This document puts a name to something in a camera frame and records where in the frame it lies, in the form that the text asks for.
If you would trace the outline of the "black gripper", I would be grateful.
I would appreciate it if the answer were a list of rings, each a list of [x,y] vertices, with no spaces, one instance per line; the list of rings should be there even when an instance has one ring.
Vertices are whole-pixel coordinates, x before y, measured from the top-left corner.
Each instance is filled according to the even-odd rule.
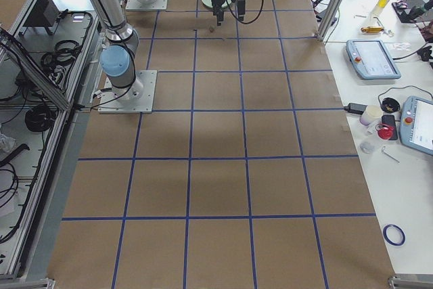
[[[224,21],[223,5],[226,0],[211,0],[213,14],[216,15],[216,25],[221,26]]]
[[[245,2],[246,0],[236,0],[236,8],[237,8],[237,19],[244,20],[245,16]]]

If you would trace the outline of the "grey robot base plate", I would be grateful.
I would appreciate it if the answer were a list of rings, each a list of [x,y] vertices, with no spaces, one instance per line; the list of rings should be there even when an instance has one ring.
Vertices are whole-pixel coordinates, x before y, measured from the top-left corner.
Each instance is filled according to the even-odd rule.
[[[151,114],[156,90],[156,70],[138,70],[136,79],[128,92],[113,88],[101,95],[102,105],[97,107],[102,114]]]

